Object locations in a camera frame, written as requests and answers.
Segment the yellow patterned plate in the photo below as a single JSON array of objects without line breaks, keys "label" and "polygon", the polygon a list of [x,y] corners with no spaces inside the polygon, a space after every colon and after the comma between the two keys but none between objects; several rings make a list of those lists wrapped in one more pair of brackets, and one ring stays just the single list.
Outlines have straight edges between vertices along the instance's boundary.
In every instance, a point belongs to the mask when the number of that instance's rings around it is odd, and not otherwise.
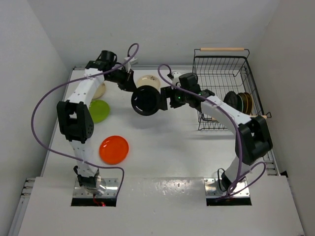
[{"label": "yellow patterned plate", "polygon": [[247,114],[248,108],[249,108],[249,103],[248,103],[248,99],[246,97],[246,95],[244,93],[238,93],[238,96],[241,98],[242,100],[242,104],[243,104],[243,110],[242,112],[244,114]]},{"label": "yellow patterned plate", "polygon": [[252,110],[253,110],[253,98],[252,98],[252,95],[249,94],[248,92],[245,92],[245,96],[246,96],[247,102],[248,102],[248,108],[247,108],[246,114],[250,115],[252,113]]}]

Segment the blue floral plate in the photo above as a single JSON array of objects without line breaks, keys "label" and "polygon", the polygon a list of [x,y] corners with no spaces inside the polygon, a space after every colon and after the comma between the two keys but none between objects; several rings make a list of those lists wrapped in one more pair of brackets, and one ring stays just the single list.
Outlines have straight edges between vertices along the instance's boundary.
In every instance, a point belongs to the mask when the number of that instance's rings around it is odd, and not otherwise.
[{"label": "blue floral plate", "polygon": [[237,97],[237,108],[236,109],[239,112],[242,112],[243,111],[243,100],[239,94],[236,94],[236,97]]}]

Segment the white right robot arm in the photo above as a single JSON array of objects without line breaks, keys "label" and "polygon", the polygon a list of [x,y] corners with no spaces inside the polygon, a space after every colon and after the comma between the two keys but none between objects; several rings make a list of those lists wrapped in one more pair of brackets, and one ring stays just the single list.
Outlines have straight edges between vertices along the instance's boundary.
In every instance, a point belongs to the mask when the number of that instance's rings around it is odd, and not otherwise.
[{"label": "white right robot arm", "polygon": [[251,171],[257,159],[269,152],[273,143],[266,119],[252,117],[222,101],[212,91],[202,90],[194,73],[170,72],[163,79],[169,84],[171,107],[189,104],[199,112],[215,118],[235,136],[236,157],[221,176],[221,184],[227,193]]}]

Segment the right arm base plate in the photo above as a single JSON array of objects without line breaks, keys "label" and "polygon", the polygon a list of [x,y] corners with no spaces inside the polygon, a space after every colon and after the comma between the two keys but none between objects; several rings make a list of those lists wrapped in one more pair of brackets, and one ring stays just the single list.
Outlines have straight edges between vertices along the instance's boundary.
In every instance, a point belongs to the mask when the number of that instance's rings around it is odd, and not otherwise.
[{"label": "right arm base plate", "polygon": [[219,188],[219,179],[218,178],[204,178],[205,185],[205,194],[206,198],[222,198],[225,196],[232,198],[249,198],[250,192],[248,188],[248,182],[246,178],[237,183],[235,189],[227,194],[227,192],[223,192],[223,187]]}]

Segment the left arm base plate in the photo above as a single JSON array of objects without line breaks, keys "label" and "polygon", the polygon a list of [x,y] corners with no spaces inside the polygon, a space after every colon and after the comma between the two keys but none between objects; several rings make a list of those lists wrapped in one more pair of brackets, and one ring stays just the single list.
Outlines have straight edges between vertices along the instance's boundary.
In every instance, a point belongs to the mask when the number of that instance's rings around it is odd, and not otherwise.
[{"label": "left arm base plate", "polygon": [[76,180],[73,190],[73,198],[114,198],[117,195],[119,182],[117,178],[102,178],[98,188],[86,188],[79,185]]}]

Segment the glossy black plate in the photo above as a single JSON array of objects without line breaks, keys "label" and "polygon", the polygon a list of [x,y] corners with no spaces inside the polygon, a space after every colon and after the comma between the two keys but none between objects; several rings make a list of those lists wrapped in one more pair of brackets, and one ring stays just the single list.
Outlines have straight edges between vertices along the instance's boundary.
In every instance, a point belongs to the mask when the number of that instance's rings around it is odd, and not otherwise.
[{"label": "glossy black plate", "polygon": [[151,116],[159,110],[160,93],[152,86],[140,86],[131,96],[131,105],[141,116]]}]

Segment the green plate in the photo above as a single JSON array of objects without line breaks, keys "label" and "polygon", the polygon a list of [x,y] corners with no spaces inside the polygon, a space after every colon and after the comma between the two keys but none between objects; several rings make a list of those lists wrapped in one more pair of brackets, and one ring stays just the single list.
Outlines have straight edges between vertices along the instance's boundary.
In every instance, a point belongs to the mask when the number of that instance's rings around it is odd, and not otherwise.
[{"label": "green plate", "polygon": [[110,114],[110,106],[103,100],[94,100],[90,103],[89,112],[94,123],[100,123]]}]

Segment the cream plate with black mark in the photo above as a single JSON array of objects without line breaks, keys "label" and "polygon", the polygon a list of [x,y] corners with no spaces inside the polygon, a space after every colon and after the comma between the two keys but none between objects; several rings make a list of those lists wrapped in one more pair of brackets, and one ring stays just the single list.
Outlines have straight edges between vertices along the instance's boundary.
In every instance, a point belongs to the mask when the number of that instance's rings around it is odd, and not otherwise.
[{"label": "cream plate with black mark", "polygon": [[136,81],[136,86],[139,88],[141,86],[152,86],[156,88],[157,90],[160,89],[160,80],[154,75],[144,75],[140,77]]}]

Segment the matte black plate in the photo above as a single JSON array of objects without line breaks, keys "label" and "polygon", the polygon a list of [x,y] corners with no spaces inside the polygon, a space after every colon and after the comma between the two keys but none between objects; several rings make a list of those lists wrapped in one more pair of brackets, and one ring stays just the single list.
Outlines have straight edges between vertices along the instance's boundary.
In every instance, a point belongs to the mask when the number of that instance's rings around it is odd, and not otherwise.
[{"label": "matte black plate", "polygon": [[237,108],[238,105],[238,98],[237,94],[234,91],[229,91],[223,99],[224,103],[233,107],[234,109]]}]

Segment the orange plate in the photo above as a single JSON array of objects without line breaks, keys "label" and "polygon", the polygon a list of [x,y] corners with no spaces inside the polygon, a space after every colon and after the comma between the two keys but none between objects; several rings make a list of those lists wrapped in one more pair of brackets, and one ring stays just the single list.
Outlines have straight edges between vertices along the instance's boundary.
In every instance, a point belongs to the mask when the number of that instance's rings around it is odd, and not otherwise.
[{"label": "orange plate", "polygon": [[108,165],[121,163],[127,157],[128,152],[128,142],[121,136],[107,137],[99,146],[99,157]]}]

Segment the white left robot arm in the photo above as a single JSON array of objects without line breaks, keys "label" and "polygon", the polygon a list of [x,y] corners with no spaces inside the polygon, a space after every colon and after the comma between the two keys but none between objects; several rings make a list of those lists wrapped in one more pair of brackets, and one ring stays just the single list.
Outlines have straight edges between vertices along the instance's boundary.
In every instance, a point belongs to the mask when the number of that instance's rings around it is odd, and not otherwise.
[{"label": "white left robot arm", "polygon": [[94,153],[90,138],[94,132],[94,122],[89,112],[92,99],[104,81],[116,83],[120,89],[134,91],[133,71],[127,56],[119,68],[117,56],[111,51],[102,51],[95,61],[85,67],[84,79],[66,101],[57,104],[60,132],[69,141],[77,165],[74,172],[80,187],[92,195],[100,196],[106,191],[106,182],[101,178],[99,168],[90,164]]}]

